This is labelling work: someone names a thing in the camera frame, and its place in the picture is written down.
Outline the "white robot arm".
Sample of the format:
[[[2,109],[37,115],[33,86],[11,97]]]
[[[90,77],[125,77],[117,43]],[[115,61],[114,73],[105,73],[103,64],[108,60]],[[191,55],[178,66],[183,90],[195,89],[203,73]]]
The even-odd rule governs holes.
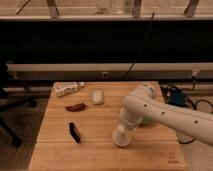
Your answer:
[[[213,146],[213,115],[161,103],[154,99],[154,88],[141,83],[123,99],[120,122],[113,131],[112,140],[118,146],[131,142],[131,133],[144,118],[150,118]]]

